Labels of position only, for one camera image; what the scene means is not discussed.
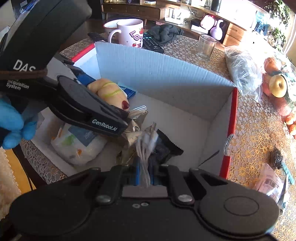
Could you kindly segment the blue gloved left hand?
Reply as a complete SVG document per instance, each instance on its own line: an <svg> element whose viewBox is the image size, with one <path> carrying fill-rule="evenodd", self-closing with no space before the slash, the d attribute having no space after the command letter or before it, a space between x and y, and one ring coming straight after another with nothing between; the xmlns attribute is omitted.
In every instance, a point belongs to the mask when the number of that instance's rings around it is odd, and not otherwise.
<svg viewBox="0 0 296 241"><path fill-rule="evenodd" d="M38 125L38 115L24 121L21 114L11 105L10 100L1 94L1 128L8 130L8 134L1 142L5 150L15 148L22 139L31 140Z"/></svg>

